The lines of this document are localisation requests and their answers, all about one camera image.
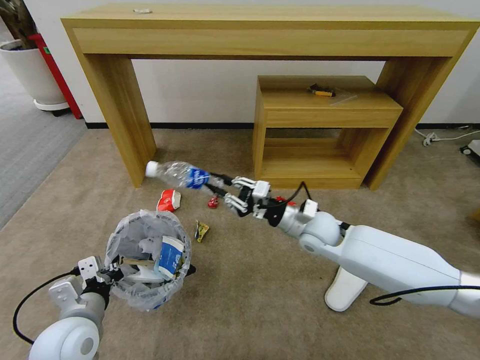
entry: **plastic water bottle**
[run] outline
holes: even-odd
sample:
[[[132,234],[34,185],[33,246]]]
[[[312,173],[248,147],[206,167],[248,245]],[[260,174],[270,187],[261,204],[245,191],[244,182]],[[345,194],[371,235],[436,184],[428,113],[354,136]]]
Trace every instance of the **plastic water bottle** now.
[[[161,179],[175,188],[200,189],[207,183],[217,187],[222,184],[217,177],[184,161],[164,163],[149,161],[146,164],[145,175]]]

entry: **carpet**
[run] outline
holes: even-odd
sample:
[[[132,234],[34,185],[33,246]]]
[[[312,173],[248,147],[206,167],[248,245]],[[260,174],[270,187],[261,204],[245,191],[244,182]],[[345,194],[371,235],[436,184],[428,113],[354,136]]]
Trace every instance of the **carpet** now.
[[[154,130],[156,160],[184,160],[232,176],[252,176],[251,130]],[[351,224],[370,225],[438,251],[453,266],[480,273],[480,167],[458,152],[460,140],[421,145],[414,134],[377,191],[312,190],[319,207]],[[108,130],[89,130],[0,232],[0,348],[25,359],[12,314],[31,289],[104,256],[118,221],[155,209],[165,185],[131,186]],[[287,196],[292,190],[278,191]],[[367,286],[350,309],[327,308],[337,266],[301,251],[266,221],[238,218],[208,195],[183,190],[175,212],[193,235],[189,276],[173,299],[139,312],[112,297],[103,320],[100,359],[479,359],[480,321],[401,301],[374,307],[382,290]],[[47,289],[33,296],[19,327],[35,338],[58,319]]]
[[[8,35],[0,19],[0,44]],[[37,109],[2,56],[0,79],[1,229],[87,129],[71,113]]]

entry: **white plastic bag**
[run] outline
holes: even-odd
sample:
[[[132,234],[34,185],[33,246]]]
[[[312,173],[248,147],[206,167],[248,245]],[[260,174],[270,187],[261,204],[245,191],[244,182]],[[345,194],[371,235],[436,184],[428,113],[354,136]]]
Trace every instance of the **white plastic bag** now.
[[[110,235],[106,246],[105,266],[109,266],[113,259],[121,257],[146,260],[148,253],[142,252],[139,242],[149,237],[171,236],[182,241],[185,245],[183,265],[179,275],[163,284],[135,283],[125,279],[120,280],[111,291],[117,297],[125,299],[128,304],[142,311],[157,309],[166,303],[184,284],[184,278],[190,267],[192,244],[179,219],[171,212],[140,210],[124,217],[117,225],[115,232]],[[133,274],[135,270],[127,264],[121,265],[124,275]]]

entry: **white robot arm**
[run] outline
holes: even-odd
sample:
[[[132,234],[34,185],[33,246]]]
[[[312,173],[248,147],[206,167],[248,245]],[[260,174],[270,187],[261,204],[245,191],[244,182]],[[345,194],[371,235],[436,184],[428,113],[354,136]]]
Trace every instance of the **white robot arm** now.
[[[35,341],[20,333],[17,315],[30,295],[46,283],[25,297],[15,311],[15,332],[32,344],[28,360],[98,358],[97,349],[103,333],[102,320],[109,303],[110,289],[115,281],[123,278],[123,274],[116,263],[103,268],[96,256],[80,260],[70,274],[55,282],[48,290],[50,298],[60,307],[60,320],[42,331]]]
[[[252,213],[256,218],[267,219],[271,226],[298,239],[305,251],[339,264],[340,270],[344,270],[339,274],[344,278],[357,279],[356,283],[344,282],[344,288],[340,288],[347,293],[352,291],[349,287],[359,290],[349,295],[351,300],[346,307],[370,283],[390,293],[370,301],[373,305],[391,305],[405,299],[480,318],[480,276],[456,269],[431,248],[370,226],[336,220],[331,214],[318,211],[318,204],[311,199],[300,207],[290,206],[288,202],[302,186],[310,197],[305,183],[292,197],[281,201],[270,197],[270,184],[266,181],[213,175],[240,189],[237,197],[208,183],[204,185],[223,197],[239,216]],[[394,300],[380,302],[389,298]]]

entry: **white flower pot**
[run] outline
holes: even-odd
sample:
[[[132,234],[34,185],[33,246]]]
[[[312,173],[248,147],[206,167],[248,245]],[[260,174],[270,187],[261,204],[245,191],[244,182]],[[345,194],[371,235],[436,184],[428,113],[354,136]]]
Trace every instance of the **white flower pot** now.
[[[35,106],[45,111],[68,108],[69,105],[40,54],[40,50],[37,48],[11,50],[19,45],[21,45],[20,40],[3,43],[0,45],[0,54],[26,92],[33,98]]]

